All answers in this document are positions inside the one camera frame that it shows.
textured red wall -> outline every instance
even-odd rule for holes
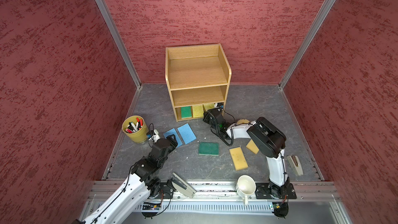
[[[0,0],[1,223],[67,223],[135,90],[94,0]]]
[[[354,223],[398,220],[398,0],[337,0],[285,92]]]
[[[233,83],[281,81],[324,0],[105,0],[143,82],[164,48],[221,43]]]

green sponge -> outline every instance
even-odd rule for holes
[[[218,156],[218,143],[200,142],[199,155]]]
[[[191,107],[182,107],[181,108],[181,118],[191,118]]]

white mug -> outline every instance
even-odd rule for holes
[[[243,175],[239,177],[238,183],[236,184],[236,192],[240,197],[242,197],[245,206],[249,205],[248,197],[254,194],[256,191],[256,183],[253,178],[248,175]]]

pen holder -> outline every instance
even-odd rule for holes
[[[141,127],[140,130],[134,133],[127,133],[126,128],[129,126],[130,122],[133,122],[134,124],[137,124],[137,118],[142,119],[143,121],[143,126]],[[128,117],[122,124],[122,131],[133,141],[136,143],[143,143],[147,140],[147,132],[148,132],[148,127],[147,124],[145,123],[145,120],[138,115],[134,115],[131,117]]]

blue sponge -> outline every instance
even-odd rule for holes
[[[182,139],[184,140],[185,144],[188,144],[196,139],[195,134],[192,132],[191,127],[189,124],[185,124],[181,127],[177,128],[181,134]]]
[[[164,138],[167,138],[167,136],[172,135],[172,134],[174,134],[176,136],[176,140],[177,140],[177,143],[178,143],[177,147],[182,146],[181,139],[178,136],[177,131],[174,128],[169,130],[169,131],[167,131],[167,132],[165,132],[165,133],[163,133],[163,136],[164,136]]]

